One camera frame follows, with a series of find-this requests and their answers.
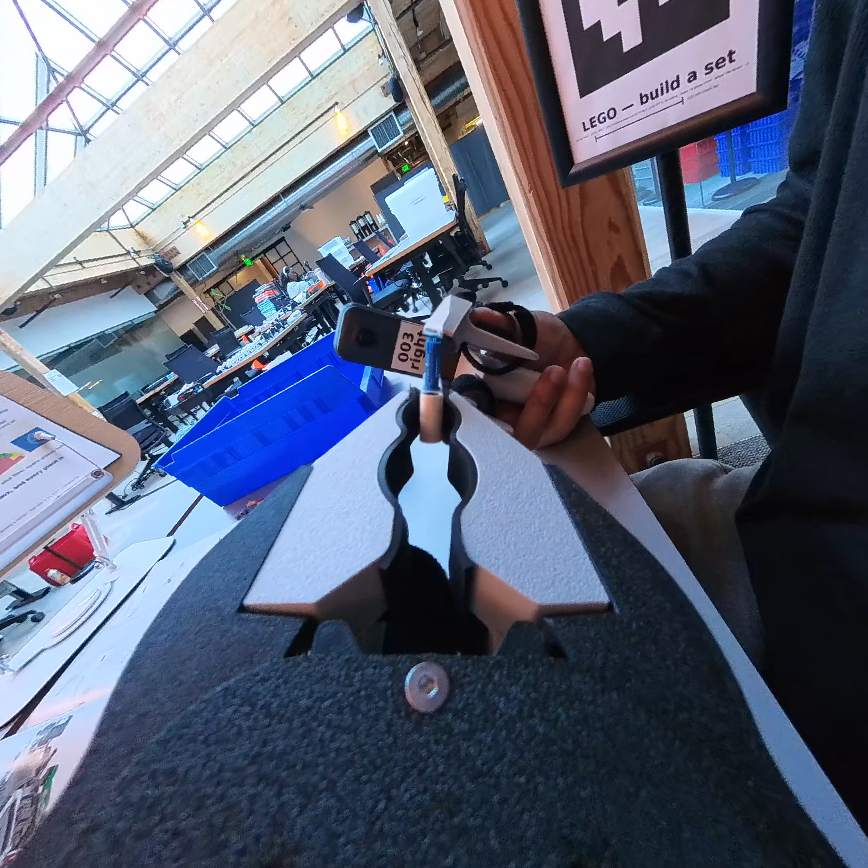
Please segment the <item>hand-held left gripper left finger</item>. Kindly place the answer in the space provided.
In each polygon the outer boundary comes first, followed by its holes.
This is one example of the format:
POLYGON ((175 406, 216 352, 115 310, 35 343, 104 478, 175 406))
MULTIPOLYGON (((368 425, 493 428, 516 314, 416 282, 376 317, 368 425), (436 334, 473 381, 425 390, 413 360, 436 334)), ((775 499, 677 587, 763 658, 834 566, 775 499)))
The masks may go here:
POLYGON ((386 610, 381 563, 396 540, 396 506, 380 483, 404 429, 405 390, 312 466, 247 592, 244 609, 317 621, 376 621, 386 610))

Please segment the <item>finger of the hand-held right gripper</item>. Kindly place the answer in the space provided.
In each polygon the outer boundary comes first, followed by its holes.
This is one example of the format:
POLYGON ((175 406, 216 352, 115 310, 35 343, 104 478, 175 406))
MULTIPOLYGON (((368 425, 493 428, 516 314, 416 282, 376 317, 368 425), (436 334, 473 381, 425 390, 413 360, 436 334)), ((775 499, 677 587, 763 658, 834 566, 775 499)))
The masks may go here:
POLYGON ((475 302, 459 295, 448 295, 423 323, 425 337, 438 340, 459 341, 465 327, 470 323, 470 313, 475 302))

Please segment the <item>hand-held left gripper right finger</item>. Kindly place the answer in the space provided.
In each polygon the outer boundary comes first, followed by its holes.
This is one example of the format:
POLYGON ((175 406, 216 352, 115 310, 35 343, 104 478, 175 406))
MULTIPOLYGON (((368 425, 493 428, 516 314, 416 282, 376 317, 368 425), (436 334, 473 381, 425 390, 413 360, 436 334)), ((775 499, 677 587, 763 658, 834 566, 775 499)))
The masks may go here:
POLYGON ((602 613, 609 595, 543 462, 452 394, 452 578, 499 645, 515 623, 602 613))

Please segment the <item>blue and tan lego piece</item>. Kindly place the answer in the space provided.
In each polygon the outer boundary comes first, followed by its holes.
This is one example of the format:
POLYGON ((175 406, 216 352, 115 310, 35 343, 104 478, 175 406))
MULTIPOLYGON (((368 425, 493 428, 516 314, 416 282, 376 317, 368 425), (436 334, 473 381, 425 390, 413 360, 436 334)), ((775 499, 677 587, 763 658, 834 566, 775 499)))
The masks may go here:
POLYGON ((418 398, 419 439, 422 443, 437 443, 443 435, 443 384, 441 363, 443 337, 425 327, 425 368, 418 398))

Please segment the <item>person's right forearm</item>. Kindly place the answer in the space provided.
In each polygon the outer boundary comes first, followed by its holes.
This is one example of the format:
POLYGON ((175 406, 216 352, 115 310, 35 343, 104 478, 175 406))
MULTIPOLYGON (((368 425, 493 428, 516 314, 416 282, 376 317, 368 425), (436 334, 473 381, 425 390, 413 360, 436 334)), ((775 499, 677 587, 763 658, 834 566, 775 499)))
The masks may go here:
POLYGON ((600 400, 685 401, 765 387, 783 416, 800 374, 797 261, 828 239, 837 193, 788 175, 693 255, 623 292, 582 298, 559 320, 589 356, 600 400))

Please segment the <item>person's right hand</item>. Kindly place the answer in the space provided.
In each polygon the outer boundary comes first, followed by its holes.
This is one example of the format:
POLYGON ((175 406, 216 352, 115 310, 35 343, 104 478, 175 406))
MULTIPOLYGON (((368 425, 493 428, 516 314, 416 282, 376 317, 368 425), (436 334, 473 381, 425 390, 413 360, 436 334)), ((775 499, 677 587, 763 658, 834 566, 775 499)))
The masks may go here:
POLYGON ((567 325, 548 311, 533 311, 537 325, 532 368, 540 373, 523 404, 495 402, 494 418, 529 450, 549 447, 570 436, 595 394, 593 364, 567 325))

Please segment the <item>long wooden desk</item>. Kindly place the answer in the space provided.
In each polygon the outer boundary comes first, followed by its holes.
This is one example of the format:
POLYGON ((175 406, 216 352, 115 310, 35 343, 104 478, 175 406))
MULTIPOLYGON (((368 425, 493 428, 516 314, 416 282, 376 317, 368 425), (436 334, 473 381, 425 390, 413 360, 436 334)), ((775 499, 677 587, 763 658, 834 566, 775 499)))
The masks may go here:
POLYGON ((426 291, 433 287, 429 268, 425 265, 425 257, 429 250, 444 238, 460 228, 458 214, 454 209, 447 210, 447 218, 440 223, 424 225, 416 235, 407 234, 396 246, 381 259, 373 263, 363 272, 365 279, 373 279, 376 276, 391 274, 401 266, 411 263, 419 276, 426 291))

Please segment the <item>white board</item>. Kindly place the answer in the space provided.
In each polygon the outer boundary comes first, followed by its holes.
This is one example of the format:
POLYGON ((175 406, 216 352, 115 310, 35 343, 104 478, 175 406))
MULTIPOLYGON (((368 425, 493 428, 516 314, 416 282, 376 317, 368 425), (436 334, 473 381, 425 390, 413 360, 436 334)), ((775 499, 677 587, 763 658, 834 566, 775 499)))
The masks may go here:
POLYGON ((396 239, 412 240, 435 231, 454 219, 444 200, 445 192, 436 170, 426 165, 375 194, 389 229, 396 239))

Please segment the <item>blue plastic bin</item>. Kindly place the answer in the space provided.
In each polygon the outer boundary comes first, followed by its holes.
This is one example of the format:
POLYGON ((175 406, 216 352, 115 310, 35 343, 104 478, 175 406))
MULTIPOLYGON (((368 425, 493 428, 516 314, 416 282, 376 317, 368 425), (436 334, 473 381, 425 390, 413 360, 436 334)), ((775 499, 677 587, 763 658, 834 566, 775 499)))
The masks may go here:
POLYGON ((342 360, 328 335, 221 397, 156 467, 231 505, 320 458, 384 399, 384 372, 342 360))

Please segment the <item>person's grey trouser leg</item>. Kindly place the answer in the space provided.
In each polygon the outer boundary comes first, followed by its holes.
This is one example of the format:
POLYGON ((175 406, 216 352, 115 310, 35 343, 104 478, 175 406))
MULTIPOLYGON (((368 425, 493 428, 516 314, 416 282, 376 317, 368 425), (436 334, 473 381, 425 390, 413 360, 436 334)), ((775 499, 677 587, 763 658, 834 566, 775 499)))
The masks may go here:
POLYGON ((742 468, 678 459, 631 476, 675 548, 742 645, 765 669, 765 634, 735 513, 758 462, 742 468))

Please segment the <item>black sign stand pole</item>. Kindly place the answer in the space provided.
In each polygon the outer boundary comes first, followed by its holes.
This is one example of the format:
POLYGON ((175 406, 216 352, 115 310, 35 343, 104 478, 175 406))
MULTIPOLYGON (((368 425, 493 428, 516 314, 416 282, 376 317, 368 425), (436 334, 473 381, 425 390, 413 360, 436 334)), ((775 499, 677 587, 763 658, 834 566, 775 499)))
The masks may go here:
MULTIPOLYGON (((679 150, 668 150, 656 157, 660 182, 660 197, 667 229, 667 242, 672 262, 691 255, 692 244, 689 215, 679 150)), ((718 458, 717 438, 711 404, 693 409, 699 454, 701 458, 718 458)))

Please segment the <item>white cardboard sheet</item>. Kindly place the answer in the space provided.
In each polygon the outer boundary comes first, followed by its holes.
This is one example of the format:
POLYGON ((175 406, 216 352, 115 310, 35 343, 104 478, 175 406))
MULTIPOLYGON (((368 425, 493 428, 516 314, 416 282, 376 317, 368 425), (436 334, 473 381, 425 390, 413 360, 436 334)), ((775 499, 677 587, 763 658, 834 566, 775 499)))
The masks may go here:
POLYGON ((114 556, 113 567, 94 567, 82 580, 55 588, 2 628, 2 675, 23 669, 41 650, 96 627, 175 547, 173 536, 138 542, 114 556))

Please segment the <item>red plastic container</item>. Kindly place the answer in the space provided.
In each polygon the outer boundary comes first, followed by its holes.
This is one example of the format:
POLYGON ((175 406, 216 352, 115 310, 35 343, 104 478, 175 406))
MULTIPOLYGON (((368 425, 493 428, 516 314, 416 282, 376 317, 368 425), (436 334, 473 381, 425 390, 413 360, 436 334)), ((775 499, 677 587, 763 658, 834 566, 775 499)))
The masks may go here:
POLYGON ((81 574, 94 561, 94 547, 83 524, 71 528, 28 559, 28 569, 51 587, 61 587, 81 574))

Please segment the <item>wooden instruction board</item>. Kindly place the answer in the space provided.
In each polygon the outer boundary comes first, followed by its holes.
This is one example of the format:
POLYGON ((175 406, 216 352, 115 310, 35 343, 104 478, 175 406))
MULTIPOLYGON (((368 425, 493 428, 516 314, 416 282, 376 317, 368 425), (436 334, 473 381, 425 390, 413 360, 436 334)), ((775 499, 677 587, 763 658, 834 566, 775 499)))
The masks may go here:
POLYGON ((1 576, 136 469, 134 437, 1 372, 1 576))

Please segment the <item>stack of red crates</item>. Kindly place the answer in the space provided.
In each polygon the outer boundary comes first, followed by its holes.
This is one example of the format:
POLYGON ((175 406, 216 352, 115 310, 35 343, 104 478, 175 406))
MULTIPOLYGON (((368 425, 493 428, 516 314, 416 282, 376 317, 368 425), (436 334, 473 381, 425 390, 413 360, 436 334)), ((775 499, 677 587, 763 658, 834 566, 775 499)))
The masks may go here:
POLYGON ((682 179, 687 185, 700 183, 719 174, 720 165, 715 137, 679 148, 682 179))

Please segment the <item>person's dark torso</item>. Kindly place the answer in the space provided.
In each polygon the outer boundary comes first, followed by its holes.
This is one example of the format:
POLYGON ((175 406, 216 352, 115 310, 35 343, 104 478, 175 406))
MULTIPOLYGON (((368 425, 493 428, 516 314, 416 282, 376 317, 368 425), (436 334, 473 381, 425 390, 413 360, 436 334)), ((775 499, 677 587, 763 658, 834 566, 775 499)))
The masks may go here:
POLYGON ((779 325, 740 514, 780 705, 866 827, 866 2, 819 2, 778 195, 739 223, 779 325))

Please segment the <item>black framed sign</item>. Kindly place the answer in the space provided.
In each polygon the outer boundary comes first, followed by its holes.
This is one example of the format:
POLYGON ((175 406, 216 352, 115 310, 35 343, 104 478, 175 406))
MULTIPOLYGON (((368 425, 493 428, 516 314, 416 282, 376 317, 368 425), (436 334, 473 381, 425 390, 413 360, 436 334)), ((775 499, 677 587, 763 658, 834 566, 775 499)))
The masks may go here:
POLYGON ((559 182, 787 107, 793 1, 521 1, 559 182))

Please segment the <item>stack of blue crates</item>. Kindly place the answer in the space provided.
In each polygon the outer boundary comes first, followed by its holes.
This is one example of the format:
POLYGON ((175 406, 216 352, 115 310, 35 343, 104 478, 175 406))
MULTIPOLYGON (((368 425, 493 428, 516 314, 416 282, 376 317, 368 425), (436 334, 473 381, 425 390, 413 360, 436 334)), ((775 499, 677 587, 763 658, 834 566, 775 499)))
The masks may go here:
POLYGON ((738 179, 785 170, 795 115, 787 109, 715 136, 720 175, 738 179))

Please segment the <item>printed instruction booklet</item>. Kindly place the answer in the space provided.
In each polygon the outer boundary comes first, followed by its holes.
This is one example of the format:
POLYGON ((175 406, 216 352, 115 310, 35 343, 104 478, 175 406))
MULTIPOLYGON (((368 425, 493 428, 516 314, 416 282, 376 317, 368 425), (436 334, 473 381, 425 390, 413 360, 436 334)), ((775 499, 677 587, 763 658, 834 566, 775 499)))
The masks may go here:
POLYGON ((44 815, 58 770, 57 740, 72 721, 67 713, 2 743, 1 865, 24 850, 44 815))

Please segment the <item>wooden post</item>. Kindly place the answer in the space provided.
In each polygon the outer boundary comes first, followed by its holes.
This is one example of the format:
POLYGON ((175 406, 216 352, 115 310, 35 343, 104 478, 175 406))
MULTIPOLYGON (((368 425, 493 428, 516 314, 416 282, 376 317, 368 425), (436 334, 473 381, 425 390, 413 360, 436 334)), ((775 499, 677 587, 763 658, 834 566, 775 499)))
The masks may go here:
POLYGON ((627 170, 565 188, 558 176, 516 2, 441 2, 520 228, 553 312, 590 347, 602 393, 672 400, 665 333, 635 311, 635 283, 649 277, 646 244, 627 170))

